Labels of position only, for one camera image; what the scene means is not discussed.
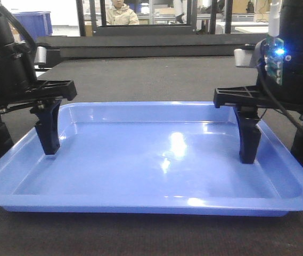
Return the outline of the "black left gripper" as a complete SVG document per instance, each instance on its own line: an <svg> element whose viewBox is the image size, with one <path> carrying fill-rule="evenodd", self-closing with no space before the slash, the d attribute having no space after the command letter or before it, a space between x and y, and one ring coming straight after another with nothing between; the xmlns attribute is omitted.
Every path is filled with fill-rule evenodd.
<svg viewBox="0 0 303 256"><path fill-rule="evenodd" d="M62 99L73 100L73 81L38 80L34 69L37 46L23 25L0 2L0 112L33 107L35 129L45 155L60 147L59 107ZM0 113L0 157L14 145Z"/></svg>

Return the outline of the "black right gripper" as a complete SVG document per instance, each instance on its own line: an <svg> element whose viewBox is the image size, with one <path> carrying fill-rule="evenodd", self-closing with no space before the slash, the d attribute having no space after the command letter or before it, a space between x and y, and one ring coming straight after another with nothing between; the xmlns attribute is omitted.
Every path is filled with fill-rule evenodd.
<svg viewBox="0 0 303 256"><path fill-rule="evenodd" d="M284 40L282 85L267 75L265 70L265 44L267 36ZM272 1L268 33L257 44L246 44L235 49L235 65L256 68L255 86L216 89L214 105L277 108L269 93L287 110L303 115L303 1Z"/></svg>

